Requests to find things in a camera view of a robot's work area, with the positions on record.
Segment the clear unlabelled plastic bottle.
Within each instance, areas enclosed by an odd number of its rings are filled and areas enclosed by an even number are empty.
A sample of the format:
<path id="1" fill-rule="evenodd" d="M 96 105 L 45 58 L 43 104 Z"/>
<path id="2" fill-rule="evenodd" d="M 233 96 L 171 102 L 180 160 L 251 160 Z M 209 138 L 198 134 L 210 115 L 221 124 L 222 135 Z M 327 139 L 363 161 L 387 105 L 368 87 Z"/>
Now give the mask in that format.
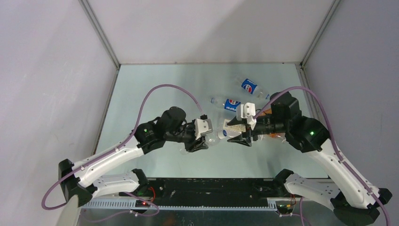
<path id="1" fill-rule="evenodd" d="M 218 145 L 222 140 L 222 139 L 219 139 L 219 137 L 217 136 L 217 132 L 206 134 L 203 137 L 206 138 L 209 148 Z M 179 152 L 181 154 L 189 154 L 189 152 L 187 152 L 186 144 L 184 144 L 184 146 L 182 148 L 180 148 Z"/>

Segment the white bottle cap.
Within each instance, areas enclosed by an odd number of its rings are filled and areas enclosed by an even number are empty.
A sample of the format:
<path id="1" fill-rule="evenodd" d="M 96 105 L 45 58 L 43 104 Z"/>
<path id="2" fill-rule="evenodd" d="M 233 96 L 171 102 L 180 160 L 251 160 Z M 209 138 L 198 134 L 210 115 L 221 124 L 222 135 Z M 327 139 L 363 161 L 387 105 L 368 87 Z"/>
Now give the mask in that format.
<path id="1" fill-rule="evenodd" d="M 223 129 L 217 132 L 217 136 L 219 137 L 219 139 L 230 138 L 231 133 L 228 130 Z"/>

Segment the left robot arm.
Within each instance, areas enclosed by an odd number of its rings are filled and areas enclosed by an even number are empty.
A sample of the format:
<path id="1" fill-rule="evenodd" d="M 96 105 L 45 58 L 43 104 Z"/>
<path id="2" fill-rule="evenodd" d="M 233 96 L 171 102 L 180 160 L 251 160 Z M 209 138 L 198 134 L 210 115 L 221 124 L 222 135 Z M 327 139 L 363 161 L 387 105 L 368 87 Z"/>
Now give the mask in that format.
<path id="1" fill-rule="evenodd" d="M 206 136 L 212 131 L 212 122 L 207 115 L 186 121 L 185 111 L 173 106 L 160 117 L 138 125 L 126 141 L 106 153 L 97 153 L 77 162 L 61 161 L 58 171 L 65 200 L 77 196 L 81 207 L 93 198 L 108 194 L 126 192 L 143 196 L 150 187 L 143 170 L 133 169 L 117 175 L 107 173 L 129 160 L 162 148 L 166 142 L 182 143 L 189 153 L 206 150 Z"/>

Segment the cream label clear bottle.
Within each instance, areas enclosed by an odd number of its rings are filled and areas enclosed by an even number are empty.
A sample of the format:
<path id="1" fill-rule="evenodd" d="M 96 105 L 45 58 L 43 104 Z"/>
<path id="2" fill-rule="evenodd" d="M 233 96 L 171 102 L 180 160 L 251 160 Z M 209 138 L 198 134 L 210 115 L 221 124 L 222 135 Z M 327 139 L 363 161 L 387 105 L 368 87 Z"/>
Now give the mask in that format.
<path id="1" fill-rule="evenodd" d="M 223 123 L 220 130 L 228 130 L 231 133 L 231 138 L 240 135 L 246 131 L 245 125 L 235 125 L 235 126 L 227 126 L 226 123 L 230 121 L 229 119 L 223 119 Z"/>

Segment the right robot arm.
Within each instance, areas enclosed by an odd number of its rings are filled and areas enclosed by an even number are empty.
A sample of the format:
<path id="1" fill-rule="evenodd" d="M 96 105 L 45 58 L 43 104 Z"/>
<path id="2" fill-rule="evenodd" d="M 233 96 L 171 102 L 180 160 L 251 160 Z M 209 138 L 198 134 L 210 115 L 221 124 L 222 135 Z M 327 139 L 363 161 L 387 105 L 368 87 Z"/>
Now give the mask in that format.
<path id="1" fill-rule="evenodd" d="M 321 184 L 283 169 L 273 185 L 280 197 L 296 194 L 317 202 L 348 226 L 374 223 L 392 197 L 388 189 L 374 186 L 355 169 L 320 121 L 302 115 L 298 100 L 290 93 L 273 94 L 271 113 L 262 116 L 253 103 L 241 104 L 229 125 L 245 126 L 244 132 L 229 139 L 245 146 L 261 135 L 283 133 L 293 148 L 313 159 L 333 181 Z"/>

